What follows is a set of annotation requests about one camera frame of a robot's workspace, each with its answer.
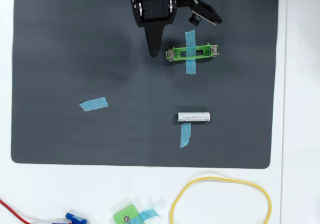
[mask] blue painter's tape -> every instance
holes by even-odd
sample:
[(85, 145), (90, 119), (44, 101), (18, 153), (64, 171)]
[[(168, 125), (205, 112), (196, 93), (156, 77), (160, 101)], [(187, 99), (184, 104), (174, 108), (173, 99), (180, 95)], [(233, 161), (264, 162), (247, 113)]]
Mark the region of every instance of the blue painter's tape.
[(190, 136), (191, 136), (191, 123), (181, 124), (180, 148), (183, 148), (186, 145), (188, 145)]
[[(195, 30), (185, 33), (185, 44), (186, 44), (186, 57), (195, 56), (196, 55), (196, 33)], [(187, 74), (196, 74), (196, 60), (189, 59), (185, 61), (185, 70)]]
[(154, 218), (154, 217), (158, 217), (159, 215), (156, 213), (156, 211), (154, 209), (149, 209), (146, 211), (143, 211), (142, 213), (139, 213), (139, 216), (130, 220), (128, 223), (129, 224), (143, 224), (144, 221), (150, 219), (150, 218)]
[(149, 209), (146, 210), (142, 213), (139, 213), (139, 217), (141, 218), (141, 220), (144, 222), (150, 218), (154, 218), (154, 217), (158, 217), (158, 213), (156, 213), (156, 211), (154, 209)]
[(88, 112), (95, 109), (108, 107), (108, 102), (106, 101), (106, 98), (103, 97), (83, 102), (79, 106), (83, 108), (85, 112)]

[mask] green plastic part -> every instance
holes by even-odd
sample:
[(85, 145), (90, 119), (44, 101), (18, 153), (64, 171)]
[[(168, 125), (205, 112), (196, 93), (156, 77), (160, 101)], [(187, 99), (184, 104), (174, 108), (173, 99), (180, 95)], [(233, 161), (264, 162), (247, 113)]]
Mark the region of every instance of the green plastic part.
[(126, 224), (125, 218), (129, 217), (130, 220), (137, 218), (139, 216), (139, 213), (134, 205), (130, 205), (121, 211), (117, 212), (113, 216), (113, 220), (116, 224)]
[(200, 58), (212, 58), (219, 55), (218, 53), (218, 45), (203, 45), (197, 46), (195, 49), (195, 56), (186, 56), (187, 48), (171, 48), (167, 52), (165, 52), (166, 59), (168, 61), (183, 61), (188, 59), (200, 59)]

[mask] white table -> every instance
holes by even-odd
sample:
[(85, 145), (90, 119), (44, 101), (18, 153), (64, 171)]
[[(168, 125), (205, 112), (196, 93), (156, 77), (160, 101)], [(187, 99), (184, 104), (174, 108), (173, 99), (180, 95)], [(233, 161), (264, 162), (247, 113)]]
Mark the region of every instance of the white table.
[[(320, 165), (320, 160), (316, 159), (320, 152), (315, 147), (320, 140), (317, 132), (320, 0), (288, 0), (288, 3), (279, 0), (271, 164), (264, 170), (14, 163), (10, 154), (13, 1), (0, 0), (0, 197), (19, 213), (63, 223), (62, 218), (70, 211), (92, 224), (110, 224), (116, 211), (133, 203), (139, 211), (154, 208), (160, 214), (160, 219), (148, 223), (165, 224), (169, 223), (173, 200), (188, 181), (219, 176), (249, 180), (265, 188), (272, 199), (270, 224), (279, 224), (280, 220), (290, 224), (319, 223), (319, 185), (308, 182), (308, 189), (303, 189), (307, 181), (298, 180), (296, 175), (304, 177), (314, 170), (310, 178), (319, 180), (315, 166)], [(285, 163), (281, 217), (284, 84)], [(181, 198), (175, 211), (175, 223), (258, 224), (266, 212), (267, 202), (258, 191), (242, 185), (208, 182), (193, 186)], [(302, 216), (304, 214), (309, 215), (308, 219)], [(0, 223), (20, 222), (0, 207)]]

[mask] white battery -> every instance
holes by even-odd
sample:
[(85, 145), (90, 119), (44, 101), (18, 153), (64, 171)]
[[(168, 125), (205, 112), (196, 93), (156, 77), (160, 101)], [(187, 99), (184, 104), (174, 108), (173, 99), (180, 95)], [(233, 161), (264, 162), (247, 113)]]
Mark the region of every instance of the white battery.
[(178, 113), (178, 122), (208, 122), (210, 113)]

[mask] black mat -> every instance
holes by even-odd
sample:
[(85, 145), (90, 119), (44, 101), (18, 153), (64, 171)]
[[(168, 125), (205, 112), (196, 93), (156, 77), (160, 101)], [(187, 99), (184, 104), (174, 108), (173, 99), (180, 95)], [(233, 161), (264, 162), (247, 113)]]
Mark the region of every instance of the black mat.
[[(130, 0), (15, 0), (12, 159), (18, 163), (266, 168), (270, 163), (278, 0), (204, 0), (223, 19), (180, 8), (152, 59)], [(218, 44), (196, 75), (165, 50)], [(109, 107), (84, 112), (84, 101)], [(180, 149), (177, 112), (210, 112)]]

